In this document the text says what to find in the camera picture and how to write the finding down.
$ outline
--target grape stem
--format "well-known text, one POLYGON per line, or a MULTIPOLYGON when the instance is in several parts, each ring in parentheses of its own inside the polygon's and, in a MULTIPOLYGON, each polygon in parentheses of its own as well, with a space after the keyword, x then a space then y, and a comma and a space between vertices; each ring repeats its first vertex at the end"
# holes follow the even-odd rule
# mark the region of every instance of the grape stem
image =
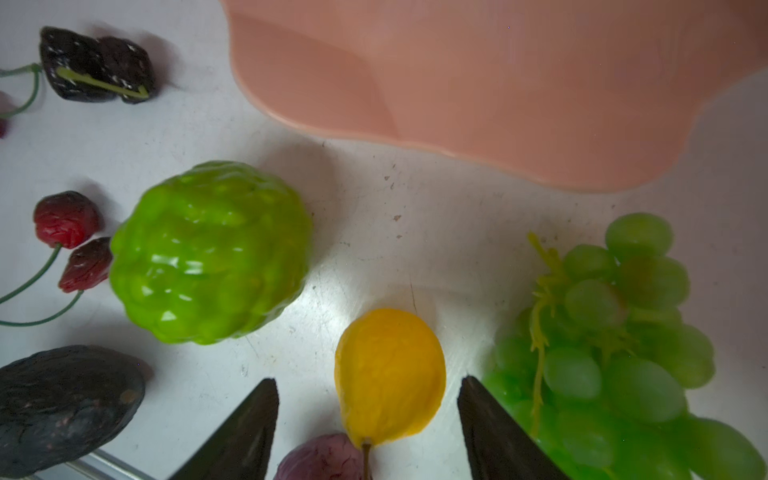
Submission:
POLYGON ((537 287, 536 291, 533 292, 533 295, 537 300, 531 309, 531 351, 538 351, 538 364, 536 366, 536 376, 533 385, 533 409, 531 411, 533 423, 531 426, 531 437, 537 439, 538 430, 541 425, 541 407, 544 405, 544 399, 541 396, 541 385, 544 382, 544 362, 546 359, 546 349, 549 346, 549 341, 544 335, 544 331, 541 329, 541 311, 546 306, 549 306, 552 315, 554 315, 554 308, 561 302, 561 299, 557 298, 552 293, 551 288, 553 286, 566 284, 570 280, 568 279, 568 275, 565 274, 565 268, 563 267, 562 260, 556 249, 551 248, 545 250, 544 247, 541 246, 538 237, 533 232, 528 233, 528 241, 551 271, 548 275, 540 276, 536 280, 537 287))
POLYGON ((54 313, 48 318, 37 320, 35 322, 25 322, 25 323, 13 323, 13 322, 0 321, 0 326, 35 326, 35 325, 42 325, 43 323, 48 323, 51 320, 56 320, 58 317, 64 315, 67 311, 69 311, 69 309, 72 308, 78 302, 78 300, 80 300, 80 297, 83 296, 83 292, 84 290, 79 290, 78 294, 74 296, 74 299, 72 299, 72 301, 66 307, 54 313))
POLYGON ((35 86, 32 88, 32 95, 29 96, 29 99, 21 107, 6 111, 5 113, 0 113, 0 118, 6 119, 18 115, 27 110, 32 103, 35 102, 35 99, 38 96, 38 91, 40 91, 40 72, 42 72, 42 68, 36 63, 31 63, 21 68, 15 68, 14 70, 0 70, 0 78, 29 72, 35 74, 35 86))
POLYGON ((140 98, 142 100, 149 98, 147 89, 143 85, 139 86, 139 91, 128 90, 127 88, 121 88, 113 84, 108 84, 106 81, 96 80, 90 75, 79 74, 76 71, 66 67, 56 68, 56 75, 65 80, 74 82, 79 81, 84 84, 93 85, 94 87, 103 88, 104 90, 113 91, 116 94, 125 95, 126 97, 140 98))
POLYGON ((38 281, 38 279, 43 276, 45 272, 48 271, 49 268, 51 268, 51 265, 53 265, 54 260, 56 260, 56 257, 58 256, 58 253, 61 251, 61 244, 56 243, 56 246, 53 248, 53 252, 51 253, 51 256, 48 258, 48 261, 45 262, 45 265, 29 280, 24 282, 19 288, 16 290, 8 293, 7 295, 0 296, 0 303, 7 302, 11 298, 17 296, 27 288, 29 288, 30 285, 32 285, 34 282, 38 281))

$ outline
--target white table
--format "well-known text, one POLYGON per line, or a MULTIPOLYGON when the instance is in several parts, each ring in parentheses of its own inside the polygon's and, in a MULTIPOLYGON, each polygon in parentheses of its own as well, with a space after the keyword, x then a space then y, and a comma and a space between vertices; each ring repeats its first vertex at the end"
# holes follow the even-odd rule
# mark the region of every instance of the white table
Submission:
MULTIPOLYGON (((0 293, 15 288, 50 250, 31 212, 67 189, 95 199, 108 233, 141 193, 210 159, 245 161, 284 177, 316 222, 316 259, 303 295, 275 322, 214 346, 159 343, 130 323, 108 283, 62 318, 0 329, 0 365, 40 350, 97 343, 154 369, 128 427, 104 449, 161 479, 172 474, 265 376, 280 388, 276 464, 308 438, 340 429, 333 354, 342 331, 374 306, 418 312, 446 353, 448 388, 420 435, 376 450, 377 479, 469 478, 455 398, 480 372, 499 323, 530 301, 544 266, 527 245, 601 242, 619 214, 649 210, 674 225, 672 255, 692 294, 687 322, 717 347, 717 377, 689 394, 692 410, 737 427, 768 456, 768 71, 714 102, 687 153, 664 178, 611 195, 562 193, 437 154, 288 131, 245 100, 230 73, 227 24, 213 0, 4 0, 0 67, 38 59, 43 25, 117 32, 144 45, 168 82, 155 101, 79 104, 43 89, 0 141, 0 293)), ((20 103, 30 77, 2 80, 20 103)), ((67 254, 33 288, 0 306, 0 318, 43 318, 68 302, 55 286, 67 254)))

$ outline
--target lemon stem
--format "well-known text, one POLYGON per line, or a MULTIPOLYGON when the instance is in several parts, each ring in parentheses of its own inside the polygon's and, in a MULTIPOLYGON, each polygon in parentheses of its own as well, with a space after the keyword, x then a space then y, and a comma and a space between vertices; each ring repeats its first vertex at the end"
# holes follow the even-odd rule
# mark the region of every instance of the lemon stem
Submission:
POLYGON ((128 90, 127 88, 120 88, 113 84, 108 84, 106 81, 96 80, 90 75, 79 74, 76 71, 70 70, 66 67, 59 67, 56 69, 56 75, 69 81, 79 81, 84 84, 93 85, 94 87, 103 88, 104 90, 113 91, 119 95, 125 95, 126 97, 141 98, 145 100, 149 98, 147 89, 141 85, 139 91, 128 90))
POLYGON ((371 444, 367 442, 363 443, 362 444, 362 480, 371 479, 371 467, 368 460, 370 453, 371 453, 371 444))

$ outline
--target yellow lemon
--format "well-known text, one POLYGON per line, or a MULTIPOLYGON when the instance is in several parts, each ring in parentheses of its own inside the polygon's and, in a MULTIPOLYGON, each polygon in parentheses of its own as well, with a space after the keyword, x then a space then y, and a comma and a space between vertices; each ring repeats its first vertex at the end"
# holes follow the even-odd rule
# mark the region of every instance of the yellow lemon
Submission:
POLYGON ((357 448, 421 432, 445 393, 445 357, 416 315, 381 309, 355 320, 336 348, 341 418, 357 448))

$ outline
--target green fruit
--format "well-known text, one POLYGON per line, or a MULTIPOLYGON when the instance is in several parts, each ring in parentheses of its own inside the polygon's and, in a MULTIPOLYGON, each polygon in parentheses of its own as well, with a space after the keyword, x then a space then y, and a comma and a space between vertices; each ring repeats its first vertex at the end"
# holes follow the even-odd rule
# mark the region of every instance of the green fruit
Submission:
POLYGON ((672 247, 672 227, 653 214, 628 214, 617 218, 605 231, 605 245, 624 262, 638 255, 664 255, 672 247))
POLYGON ((296 299, 312 221, 281 179, 211 161, 152 187, 114 235, 112 289, 160 341, 253 332, 296 299))
POLYGON ((562 307, 544 308, 539 314, 539 322, 549 346, 576 346, 583 340, 584 330, 568 318, 562 307))
MULTIPOLYGON (((525 430, 529 435, 533 429, 533 400, 522 400, 515 403, 509 410, 509 415, 525 430)), ((558 412, 552 406, 541 406, 541 422, 538 428, 538 437, 536 444, 546 453, 552 453, 561 446, 557 433, 558 412)))
POLYGON ((530 389, 514 376, 498 370, 485 375, 482 384, 507 412, 511 411, 515 403, 523 400, 530 389))
POLYGON ((632 257, 619 266, 616 286, 633 306, 667 310, 688 298, 685 267, 666 257, 632 257))
POLYGON ((579 465, 605 468, 614 462, 619 434, 614 420, 595 406, 563 408, 558 434, 579 465))
POLYGON ((532 379, 538 357, 531 351, 531 340, 520 336, 508 336, 496 343, 496 365, 519 379, 532 379))
POLYGON ((603 389, 616 410, 637 422, 669 422, 686 408, 683 387, 650 360, 614 360, 603 375, 603 389))
POLYGON ((677 308, 643 310, 633 306, 629 309, 627 322, 648 326, 680 326, 683 324, 683 316, 677 308))
POLYGON ((633 432, 621 442, 614 466, 621 480, 690 480, 674 446, 655 432, 633 432))
POLYGON ((765 479, 765 460, 735 428, 691 416, 676 422, 675 429, 688 466, 703 480, 765 479))
POLYGON ((561 347, 547 353, 544 364, 547 385, 567 398, 592 400, 600 395, 600 367, 584 350, 561 347))
POLYGON ((502 324, 494 335, 494 340, 500 343, 511 336, 531 339, 531 308, 521 311, 514 320, 502 324))
POLYGON ((613 286, 600 280, 582 280, 565 294, 565 310, 581 328, 599 330, 620 326, 627 307, 613 286))
POLYGON ((705 386, 715 375, 712 342, 695 326, 649 329, 640 347, 643 356, 663 366, 686 389, 705 386))
POLYGON ((616 272, 616 260, 603 247, 581 244, 565 255, 563 268, 568 277, 576 282, 588 278, 609 282, 616 272))

